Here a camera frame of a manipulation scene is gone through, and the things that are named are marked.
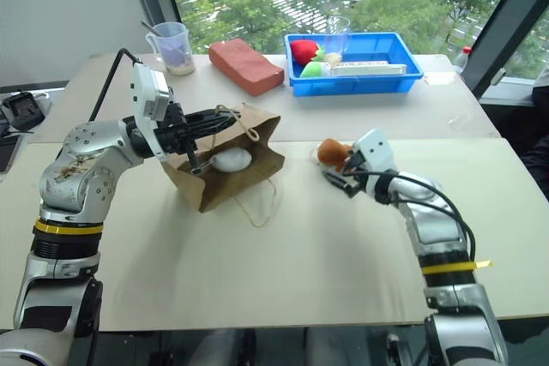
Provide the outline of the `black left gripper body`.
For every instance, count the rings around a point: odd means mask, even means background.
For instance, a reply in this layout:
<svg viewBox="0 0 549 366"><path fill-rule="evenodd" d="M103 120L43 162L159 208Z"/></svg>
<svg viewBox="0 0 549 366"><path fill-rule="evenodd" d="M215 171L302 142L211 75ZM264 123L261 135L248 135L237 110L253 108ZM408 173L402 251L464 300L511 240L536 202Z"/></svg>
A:
<svg viewBox="0 0 549 366"><path fill-rule="evenodd" d="M199 174L202 169L195 155L197 150L195 138L190 131L190 124L179 103L170 102L162 121L157 123L154 131L160 147L165 153L186 154L191 172Z"/></svg>

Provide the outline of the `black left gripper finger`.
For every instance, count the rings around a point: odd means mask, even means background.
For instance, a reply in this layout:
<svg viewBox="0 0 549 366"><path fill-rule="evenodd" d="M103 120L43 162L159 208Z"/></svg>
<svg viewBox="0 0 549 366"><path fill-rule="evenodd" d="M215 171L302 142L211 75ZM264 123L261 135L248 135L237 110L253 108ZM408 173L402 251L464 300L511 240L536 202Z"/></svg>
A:
<svg viewBox="0 0 549 366"><path fill-rule="evenodd" d="M211 121L204 121L198 126L198 137L203 138L206 136L216 135L221 131L228 129L235 124L234 119L217 119Z"/></svg>
<svg viewBox="0 0 549 366"><path fill-rule="evenodd" d="M235 123L235 115L227 108L207 109L200 112L203 123Z"/></svg>

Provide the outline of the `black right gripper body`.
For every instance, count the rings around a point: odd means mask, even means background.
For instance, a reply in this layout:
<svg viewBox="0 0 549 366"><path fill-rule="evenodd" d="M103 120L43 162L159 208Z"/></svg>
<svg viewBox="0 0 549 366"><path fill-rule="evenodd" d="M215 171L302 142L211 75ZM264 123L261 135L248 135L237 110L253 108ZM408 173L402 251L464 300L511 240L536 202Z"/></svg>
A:
<svg viewBox="0 0 549 366"><path fill-rule="evenodd" d="M366 187L366 171L362 167L364 164L364 156L360 153L356 153L354 160L355 167L342 168L342 176L350 179L349 183L351 188L345 192L349 198L354 198L358 193L364 192Z"/></svg>

